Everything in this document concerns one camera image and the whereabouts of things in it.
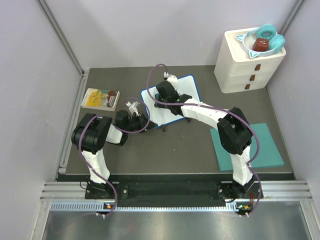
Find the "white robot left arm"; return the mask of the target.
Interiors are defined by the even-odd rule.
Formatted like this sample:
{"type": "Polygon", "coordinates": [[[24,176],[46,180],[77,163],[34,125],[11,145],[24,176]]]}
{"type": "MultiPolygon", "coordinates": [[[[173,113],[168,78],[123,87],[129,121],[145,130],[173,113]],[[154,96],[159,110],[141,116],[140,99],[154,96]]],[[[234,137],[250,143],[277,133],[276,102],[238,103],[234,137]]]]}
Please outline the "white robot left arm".
{"type": "Polygon", "coordinates": [[[144,133],[158,125],[149,120],[142,112],[129,114],[119,110],[115,122],[108,116],[86,113],[71,135],[71,142],[83,156],[90,172],[90,181],[98,184],[96,192],[102,198],[109,198],[114,187],[107,180],[110,171],[106,166],[103,148],[105,143],[123,146],[129,133],[144,133]]]}

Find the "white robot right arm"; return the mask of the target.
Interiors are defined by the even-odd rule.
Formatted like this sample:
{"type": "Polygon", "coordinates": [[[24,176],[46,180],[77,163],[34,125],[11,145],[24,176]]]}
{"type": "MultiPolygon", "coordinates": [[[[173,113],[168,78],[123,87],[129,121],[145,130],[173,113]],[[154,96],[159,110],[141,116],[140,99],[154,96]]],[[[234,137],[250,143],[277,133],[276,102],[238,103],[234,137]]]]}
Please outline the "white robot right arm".
{"type": "Polygon", "coordinates": [[[239,198],[249,195],[254,182],[249,163],[253,134],[242,111],[237,107],[231,110],[213,109],[188,94],[178,94],[168,80],[156,85],[156,90],[157,108],[166,108],[176,116],[197,120],[218,131],[220,143],[231,157],[233,192],[239,198]]]}

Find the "blue framed whiteboard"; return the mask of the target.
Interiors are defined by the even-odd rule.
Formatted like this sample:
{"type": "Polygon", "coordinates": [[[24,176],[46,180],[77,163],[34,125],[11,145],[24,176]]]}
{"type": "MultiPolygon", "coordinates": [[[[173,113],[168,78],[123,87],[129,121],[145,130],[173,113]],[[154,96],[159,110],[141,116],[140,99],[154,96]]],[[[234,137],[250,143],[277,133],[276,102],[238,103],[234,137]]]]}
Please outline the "blue framed whiteboard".
{"type": "Polygon", "coordinates": [[[184,103],[193,98],[200,102],[196,81],[192,75],[177,78],[170,75],[167,80],[141,91],[141,98],[146,105],[150,121],[157,128],[165,130],[164,126],[183,119],[181,107],[169,103],[184,103]]]}

